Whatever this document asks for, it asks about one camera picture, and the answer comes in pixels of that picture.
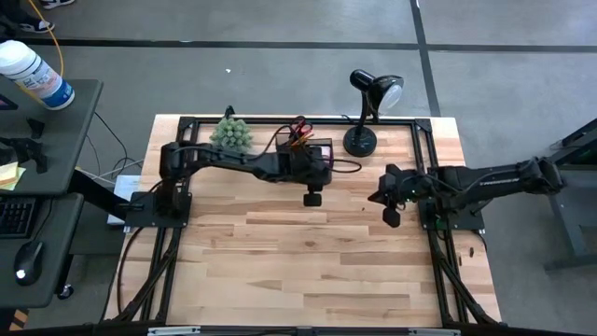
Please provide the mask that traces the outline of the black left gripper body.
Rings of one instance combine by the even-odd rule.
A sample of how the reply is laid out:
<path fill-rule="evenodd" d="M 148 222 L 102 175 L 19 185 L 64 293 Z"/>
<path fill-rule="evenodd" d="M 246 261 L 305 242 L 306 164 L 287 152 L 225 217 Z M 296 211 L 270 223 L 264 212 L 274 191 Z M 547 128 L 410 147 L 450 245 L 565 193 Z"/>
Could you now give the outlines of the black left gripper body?
<path fill-rule="evenodd" d="M 321 206 L 323 187 L 332 180 L 329 148 L 290 149 L 280 153 L 279 159 L 282 171 L 288 175 L 286 182 L 307 186 L 303 205 Z"/>

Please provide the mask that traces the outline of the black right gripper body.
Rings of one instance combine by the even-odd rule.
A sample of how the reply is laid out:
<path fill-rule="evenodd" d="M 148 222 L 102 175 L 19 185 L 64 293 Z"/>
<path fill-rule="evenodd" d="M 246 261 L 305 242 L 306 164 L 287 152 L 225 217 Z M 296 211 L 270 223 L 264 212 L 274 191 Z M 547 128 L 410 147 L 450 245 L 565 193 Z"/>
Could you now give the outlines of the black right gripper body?
<path fill-rule="evenodd" d="M 385 191 L 382 220 L 391 228 L 401 224 L 399 207 L 404 207 L 416 193 L 416 185 L 422 175 L 417 170 L 401 170 L 395 164 L 387 164 L 385 173 L 379 178 L 378 188 Z"/>

